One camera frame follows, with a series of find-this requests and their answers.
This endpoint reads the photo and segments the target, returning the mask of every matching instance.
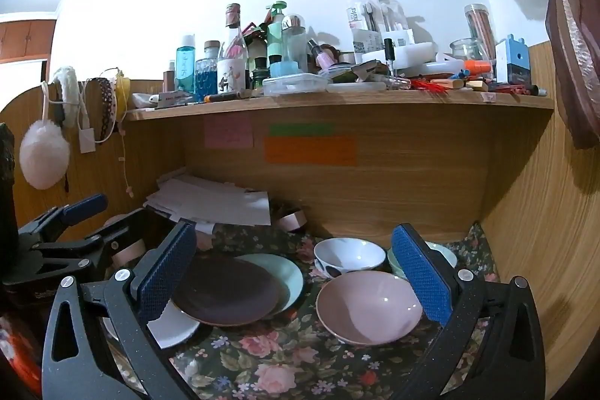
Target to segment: blue gripper pad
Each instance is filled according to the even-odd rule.
[[[430,261],[430,253],[437,251],[432,251],[415,228],[405,223],[392,231],[392,252],[421,302],[425,315],[430,320],[446,325],[452,315],[452,294],[447,281],[449,277],[442,277]]]
[[[142,257],[133,269],[135,278],[131,282],[140,324],[160,317],[195,253],[194,227],[179,222],[160,246]]]

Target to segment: fluffy pom-pom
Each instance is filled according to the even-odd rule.
[[[21,142],[19,162],[25,180],[38,190],[52,187],[67,172],[69,143],[49,120],[33,123]]]

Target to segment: green sticky note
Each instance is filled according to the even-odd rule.
[[[269,136],[331,136],[330,123],[279,123],[269,126]]]

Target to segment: metal screw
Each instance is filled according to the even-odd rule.
[[[129,271],[127,268],[123,268],[115,273],[115,280],[118,282],[124,282],[130,277],[130,275],[131,271]]]
[[[473,273],[471,273],[466,268],[463,268],[462,270],[458,270],[458,277],[463,282],[470,282],[473,279]]]
[[[75,279],[72,276],[65,276],[61,280],[61,286],[62,286],[62,288],[67,288],[67,287],[73,285],[74,281],[75,281]]]
[[[527,280],[522,276],[515,276],[515,285],[517,285],[519,288],[527,288],[529,283],[527,283]]]

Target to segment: blue textured pad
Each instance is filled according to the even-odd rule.
[[[394,228],[392,232],[392,252],[427,317],[446,325],[452,315],[450,290],[402,225]]]
[[[186,225],[139,286],[137,316],[141,324],[160,317],[195,253],[196,232]]]

